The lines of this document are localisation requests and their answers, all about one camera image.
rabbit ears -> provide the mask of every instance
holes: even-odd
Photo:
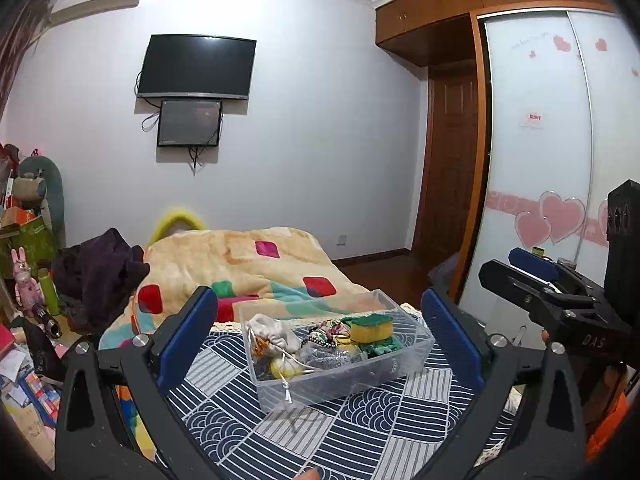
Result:
[[[21,247],[19,250],[19,254],[15,252],[15,249],[11,249],[11,259],[15,262],[25,261],[27,258],[24,255],[24,247]]]

navy patterned tablecloth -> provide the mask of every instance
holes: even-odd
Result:
[[[292,412],[260,410],[242,335],[212,332],[168,400],[229,479],[409,480],[473,398],[436,344],[422,370],[347,398]],[[503,413],[487,448],[506,436]]]

transparent plastic box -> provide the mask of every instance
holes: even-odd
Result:
[[[310,327],[319,324],[322,320],[366,316],[374,312],[393,317],[394,336],[402,343],[402,349],[332,370],[294,377],[288,381],[292,403],[285,400],[286,390],[281,379],[267,381],[257,379],[246,326],[246,322],[255,314],[265,314],[286,323],[297,336],[302,338],[308,333]],[[435,342],[427,327],[399,307],[381,290],[286,304],[280,301],[264,300],[257,304],[239,306],[238,314],[249,372],[257,388],[260,408],[266,413],[345,397],[411,374],[422,368]]]

blue gripper pad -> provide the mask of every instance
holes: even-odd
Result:
[[[162,353],[158,355],[156,383],[164,395],[182,383],[218,316],[218,298],[208,286],[197,288],[186,306],[190,302],[194,303],[190,312],[182,320],[171,340],[164,346]]]
[[[458,382],[465,388],[479,392],[484,386],[482,354],[447,305],[458,309],[442,292],[439,295],[433,288],[426,290],[420,302],[422,318],[431,329],[436,343],[447,358]],[[471,323],[475,324],[475,326],[470,326],[471,330],[479,329],[479,336],[475,339],[484,340],[482,327],[475,319],[470,320]]]
[[[533,274],[544,282],[552,282],[558,279],[558,269],[556,269],[555,263],[529,253],[529,251],[525,251],[520,247],[511,250],[509,263],[529,274]]]

pink rabbit toy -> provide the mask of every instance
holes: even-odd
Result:
[[[38,306],[42,306],[42,294],[38,283],[31,277],[31,267],[24,255],[24,248],[19,249],[20,257],[11,249],[11,259],[14,261],[15,299],[27,316],[33,317]]]

